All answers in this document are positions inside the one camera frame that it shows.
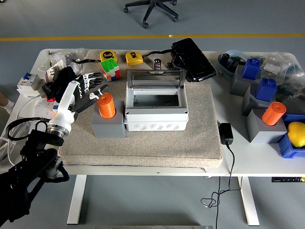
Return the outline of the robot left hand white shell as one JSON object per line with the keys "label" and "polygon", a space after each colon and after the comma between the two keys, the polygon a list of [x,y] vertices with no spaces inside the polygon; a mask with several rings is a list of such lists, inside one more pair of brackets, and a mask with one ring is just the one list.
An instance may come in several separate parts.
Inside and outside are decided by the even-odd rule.
{"label": "robot left hand white shell", "polygon": [[72,80],[59,102],[57,114],[47,127],[47,132],[57,132],[58,135],[68,135],[77,115],[98,101],[109,90],[103,79],[81,75]]}

